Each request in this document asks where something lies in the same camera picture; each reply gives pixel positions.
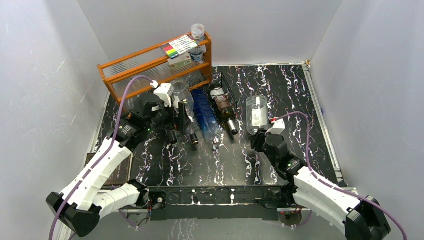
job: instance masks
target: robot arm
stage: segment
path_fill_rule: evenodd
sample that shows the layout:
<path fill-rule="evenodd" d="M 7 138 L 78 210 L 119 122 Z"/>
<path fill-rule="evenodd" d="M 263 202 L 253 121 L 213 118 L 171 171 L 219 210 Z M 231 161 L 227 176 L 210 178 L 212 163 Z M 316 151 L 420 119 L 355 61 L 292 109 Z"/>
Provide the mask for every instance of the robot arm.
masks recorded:
<path fill-rule="evenodd" d="M 78 236 L 88 235 L 101 218 L 118 209 L 128 205 L 145 207 L 149 202 L 149 189 L 136 180 L 111 192 L 98 193 L 116 167 L 147 140 L 151 129 L 162 131 L 171 144 L 176 143 L 175 126 L 183 132 L 186 119 L 184 114 L 176 116 L 172 92 L 172 85 L 163 83 L 154 93 L 143 93 L 135 101 L 135 108 L 120 119 L 116 135 L 113 130 L 108 133 L 81 173 L 60 193 L 52 192 L 47 197 L 47 205 L 55 214 L 67 200 L 59 219 Z M 179 112 L 185 112 L 182 103 Z"/>
<path fill-rule="evenodd" d="M 384 239 L 391 231 L 384 213 L 335 190 L 339 188 L 337 185 L 312 172 L 304 160 L 290 154 L 280 135 L 284 130 L 282 121 L 278 120 L 268 131 L 260 129 L 251 138 L 252 149 L 265 153 L 278 175 L 288 181 L 281 188 L 281 199 L 288 205 L 298 204 L 316 212 L 344 233 L 347 240 Z M 367 199 L 379 205 L 374 198 Z"/>

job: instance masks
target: plastic container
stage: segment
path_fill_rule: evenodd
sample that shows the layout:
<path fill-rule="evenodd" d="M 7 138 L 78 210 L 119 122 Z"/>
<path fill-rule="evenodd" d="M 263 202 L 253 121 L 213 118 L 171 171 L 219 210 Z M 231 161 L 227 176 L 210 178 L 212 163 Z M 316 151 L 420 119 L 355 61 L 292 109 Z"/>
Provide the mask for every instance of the plastic container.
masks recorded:
<path fill-rule="evenodd" d="M 205 26 L 200 23 L 191 26 L 191 36 L 197 41 L 205 40 Z"/>
<path fill-rule="evenodd" d="M 203 59 L 203 49 L 202 47 L 196 47 L 190 50 L 190 57 L 193 62 L 200 62 Z"/>
<path fill-rule="evenodd" d="M 184 80 L 183 78 L 176 78 L 175 80 L 171 82 L 171 84 L 173 86 L 173 93 L 172 93 L 173 107 L 178 113 L 179 102 L 184 103 L 185 114 L 188 118 L 186 122 L 185 133 L 190 136 L 191 143 L 193 145 L 197 145 L 199 143 L 199 140 L 196 135 L 196 129 L 198 128 L 199 124 L 193 112 L 195 107 L 195 101 L 190 92 L 189 84 L 187 80 Z"/>
<path fill-rule="evenodd" d="M 268 130 L 268 99 L 264 96 L 251 96 L 246 100 L 247 131 L 255 135 L 259 129 Z"/>
<path fill-rule="evenodd" d="M 194 89 L 191 94 L 194 98 L 194 114 L 197 117 L 203 137 L 213 144 L 215 148 L 221 144 L 220 136 L 223 134 L 217 120 L 215 119 L 214 111 L 209 106 L 208 97 L 203 89 Z"/>
<path fill-rule="evenodd" d="M 193 112 L 193 108 L 195 107 L 195 101 L 193 100 L 193 96 L 190 93 L 189 83 L 187 82 L 187 80 L 179 77 L 173 80 L 171 84 L 173 86 L 173 107 L 175 108 L 176 112 L 178 113 L 178 103 L 181 102 L 183 99 L 187 99 L 188 107 L 190 111 Z"/>

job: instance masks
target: white backdrop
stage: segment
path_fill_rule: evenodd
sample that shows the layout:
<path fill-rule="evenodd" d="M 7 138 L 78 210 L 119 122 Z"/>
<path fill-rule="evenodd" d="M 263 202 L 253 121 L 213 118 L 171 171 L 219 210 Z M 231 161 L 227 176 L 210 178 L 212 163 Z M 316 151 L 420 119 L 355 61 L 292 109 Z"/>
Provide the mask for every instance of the white backdrop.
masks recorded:
<path fill-rule="evenodd" d="M 214 65 L 310 60 L 342 0 L 78 0 L 117 59 L 190 31 L 212 38 Z"/>
<path fill-rule="evenodd" d="M 423 239 L 424 1 L 345 0 L 311 62 L 343 176 Z M 385 240 L 401 240 L 392 224 Z"/>
<path fill-rule="evenodd" d="M 76 0 L 0 1 L 0 239 L 48 239 L 46 197 L 82 169 L 107 61 Z"/>

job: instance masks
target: glass bottle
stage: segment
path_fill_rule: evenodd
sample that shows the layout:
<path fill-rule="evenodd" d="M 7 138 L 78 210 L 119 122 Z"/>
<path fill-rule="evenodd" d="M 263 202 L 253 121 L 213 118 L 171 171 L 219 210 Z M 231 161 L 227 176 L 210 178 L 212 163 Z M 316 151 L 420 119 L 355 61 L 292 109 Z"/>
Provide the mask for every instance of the glass bottle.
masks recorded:
<path fill-rule="evenodd" d="M 231 131 L 232 135 L 237 135 L 239 131 L 236 128 L 236 125 L 234 124 L 234 120 L 236 119 L 236 114 L 234 113 L 233 108 L 230 105 L 230 102 L 228 101 L 227 95 L 225 94 L 224 90 L 220 86 L 213 86 L 213 90 L 210 91 L 210 96 L 215 101 L 219 114 L 218 117 L 227 124 L 229 130 Z"/>

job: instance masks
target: clear plastic bottle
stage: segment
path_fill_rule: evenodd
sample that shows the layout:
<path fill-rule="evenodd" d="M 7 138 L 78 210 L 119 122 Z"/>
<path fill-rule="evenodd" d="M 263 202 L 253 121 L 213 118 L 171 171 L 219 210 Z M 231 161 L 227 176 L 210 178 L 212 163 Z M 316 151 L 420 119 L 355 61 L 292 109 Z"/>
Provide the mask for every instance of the clear plastic bottle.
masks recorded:
<path fill-rule="evenodd" d="M 215 119 L 214 111 L 209 106 L 208 97 L 203 89 L 194 89 L 191 94 L 194 98 L 194 113 L 197 117 L 201 132 L 208 142 L 215 148 L 221 144 L 220 136 L 223 132 Z"/>
<path fill-rule="evenodd" d="M 247 131 L 255 135 L 259 129 L 268 130 L 268 100 L 265 96 L 251 96 L 246 100 Z"/>
<path fill-rule="evenodd" d="M 196 129 L 198 128 L 198 122 L 196 120 L 193 109 L 195 107 L 195 101 L 192 94 L 190 93 L 189 84 L 187 80 L 183 78 L 176 78 L 171 82 L 173 86 L 172 100 L 173 106 L 176 112 L 179 112 L 179 102 L 183 102 L 185 105 L 185 114 L 188 117 L 186 122 L 186 134 L 190 136 L 191 143 L 197 145 L 199 140 L 196 135 Z"/>

